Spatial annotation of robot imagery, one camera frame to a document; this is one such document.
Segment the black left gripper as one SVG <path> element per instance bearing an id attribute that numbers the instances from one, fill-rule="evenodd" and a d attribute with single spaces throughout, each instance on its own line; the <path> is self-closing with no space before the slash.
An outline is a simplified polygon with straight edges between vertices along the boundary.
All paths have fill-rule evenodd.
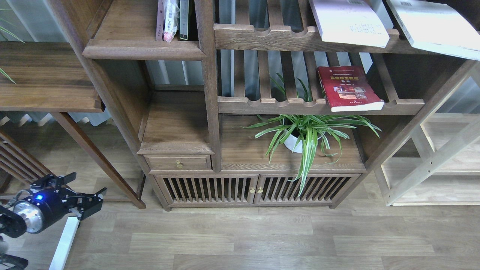
<path id="1" fill-rule="evenodd" d="M 39 234 L 68 213 L 74 213 L 82 221 L 101 210 L 106 187 L 94 194 L 79 193 L 78 198 L 67 199 L 77 194 L 63 186 L 74 181 L 76 177 L 76 172 L 64 176 L 50 174 L 44 186 L 51 188 L 37 191 L 14 204 L 13 212 L 23 218 L 26 232 Z"/>

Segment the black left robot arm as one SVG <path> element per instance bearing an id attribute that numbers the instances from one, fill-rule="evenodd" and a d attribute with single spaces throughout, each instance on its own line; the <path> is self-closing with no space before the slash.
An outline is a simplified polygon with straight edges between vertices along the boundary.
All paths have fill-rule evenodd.
<path id="1" fill-rule="evenodd" d="M 76 178 L 75 172 L 66 176 L 49 174 L 30 184 L 28 196 L 20 193 L 0 207 L 0 232 L 10 238 L 25 233 L 39 234 L 68 215 L 65 228 L 56 248 L 51 270 L 62 270 L 70 253 L 80 221 L 102 208 L 107 188 L 93 194 L 77 193 L 66 184 Z"/>

